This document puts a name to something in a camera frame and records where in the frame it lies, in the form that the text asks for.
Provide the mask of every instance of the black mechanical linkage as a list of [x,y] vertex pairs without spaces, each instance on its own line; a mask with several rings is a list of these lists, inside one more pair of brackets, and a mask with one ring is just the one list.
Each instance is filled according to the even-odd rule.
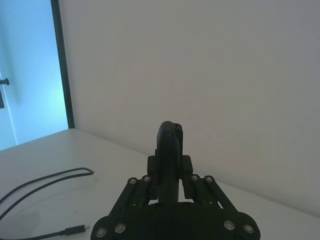
[[[184,197],[193,202],[178,202],[179,180]],[[212,176],[193,173],[190,156],[183,155],[181,125],[165,121],[155,155],[147,159],[147,175],[130,178],[109,216],[94,225],[91,240],[102,239],[259,240],[260,230]]]

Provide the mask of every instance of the white table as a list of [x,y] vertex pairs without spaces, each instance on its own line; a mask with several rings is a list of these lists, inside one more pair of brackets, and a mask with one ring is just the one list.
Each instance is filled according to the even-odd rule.
[[[0,195],[32,179],[78,167],[90,168],[95,174],[57,183],[28,197],[0,222],[0,237],[33,237],[82,224],[93,227],[98,219],[109,214],[128,178],[140,178],[147,173],[147,156],[69,129],[0,151]],[[0,211],[44,183],[19,191],[0,206]],[[319,238],[320,219],[219,185],[239,211],[256,220],[262,240]],[[89,240],[90,233],[57,239]]]

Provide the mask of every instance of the screw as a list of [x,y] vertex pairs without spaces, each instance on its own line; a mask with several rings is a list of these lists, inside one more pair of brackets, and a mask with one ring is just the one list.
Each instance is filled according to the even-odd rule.
[[106,235],[107,233],[107,229],[105,229],[104,227],[100,227],[96,232],[95,232],[95,236],[97,238],[102,238],[104,235]]
[[191,179],[194,180],[194,181],[195,181],[195,180],[198,180],[198,176],[197,176],[197,175],[192,175],[192,176],[191,176]]
[[149,176],[145,176],[144,178],[143,178],[143,181],[145,181],[145,182],[149,182],[151,180],[151,178],[149,177]]
[[251,225],[249,225],[249,224],[244,225],[243,228],[244,228],[244,230],[245,230],[246,232],[248,232],[248,233],[250,233],[250,234],[252,234],[252,233],[254,232],[254,228],[253,228]]
[[123,233],[126,230],[126,225],[123,223],[119,223],[117,226],[115,226],[114,231],[117,234]]
[[212,177],[210,177],[210,176],[207,176],[207,177],[205,178],[205,180],[206,180],[208,183],[211,183],[214,179],[213,179]]
[[134,179],[134,178],[131,178],[131,179],[129,180],[129,183],[130,183],[130,184],[135,184],[136,182],[137,182],[137,180]]
[[235,227],[235,224],[232,222],[232,221],[224,221],[224,227],[228,230],[234,230],[236,227]]

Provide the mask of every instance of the door handle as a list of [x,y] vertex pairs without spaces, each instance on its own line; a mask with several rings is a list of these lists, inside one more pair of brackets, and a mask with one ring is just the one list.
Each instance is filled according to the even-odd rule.
[[[5,78],[4,80],[0,80],[0,85],[1,84],[6,84],[6,85],[9,85],[9,79],[8,78]],[[5,108],[5,103],[4,103],[4,100],[2,98],[2,95],[1,95],[1,89],[0,89],[0,109],[4,109]]]
[[0,80],[0,85],[1,84],[6,84],[6,85],[10,85],[9,79],[5,78],[4,80]]

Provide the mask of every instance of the black cable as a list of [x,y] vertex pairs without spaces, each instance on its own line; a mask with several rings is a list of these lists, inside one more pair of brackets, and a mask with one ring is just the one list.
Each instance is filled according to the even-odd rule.
[[[37,187],[36,189],[28,192],[27,194],[25,194],[24,196],[20,197],[17,201],[15,201],[15,203],[13,203],[7,210],[4,211],[4,213],[2,213],[0,215],[0,221],[16,206],[18,205],[22,200],[26,199],[27,197],[29,197],[31,194],[34,194],[38,191],[40,191],[41,189],[44,189],[50,185],[53,185],[53,184],[56,184],[58,182],[61,182],[61,181],[64,181],[64,180],[67,180],[67,179],[73,179],[73,178],[78,178],[78,177],[83,177],[83,176],[89,176],[89,175],[92,175],[94,174],[95,172],[92,171],[91,169],[89,168],[86,168],[86,167],[79,167],[79,168],[73,168],[73,169],[69,169],[69,170],[66,170],[66,171],[61,171],[61,172],[57,172],[57,173],[54,173],[54,174],[50,174],[50,175],[47,175],[47,176],[43,176],[43,177],[39,177],[37,179],[34,179],[34,180],[31,180],[31,181],[28,181],[24,184],[21,184],[20,186],[17,186],[15,189],[11,190],[9,193],[7,193],[3,198],[0,199],[0,204],[6,200],[10,195],[12,195],[14,192],[16,192],[17,190],[29,185],[29,184],[33,184],[35,182],[38,182],[38,181],[41,181],[41,180],[44,180],[44,179],[48,179],[48,178],[52,178],[52,177],[55,177],[55,176],[59,176],[61,174],[65,174],[65,173],[70,173],[70,172],[74,172],[74,171],[79,171],[79,170],[85,170],[85,171],[88,171],[86,173],[78,173],[78,174],[74,174],[74,175],[70,175],[70,176],[64,176],[64,177],[61,177],[59,179],[56,179],[56,180],[53,180],[53,181],[50,181],[42,186],[39,186]],[[20,238],[20,239],[4,239],[4,238],[0,238],[0,240],[41,240],[41,239],[47,239],[47,238],[51,238],[51,237],[56,237],[56,236],[62,236],[62,235],[72,235],[72,234],[77,234],[77,233],[83,233],[85,232],[87,229],[86,226],[84,225],[80,225],[80,226],[74,226],[74,227],[70,227],[70,228],[66,228],[65,230],[62,230],[62,231],[57,231],[57,232],[53,232],[53,233],[50,233],[50,234],[45,234],[45,235],[40,235],[40,236],[35,236],[35,237],[28,237],[28,238]]]

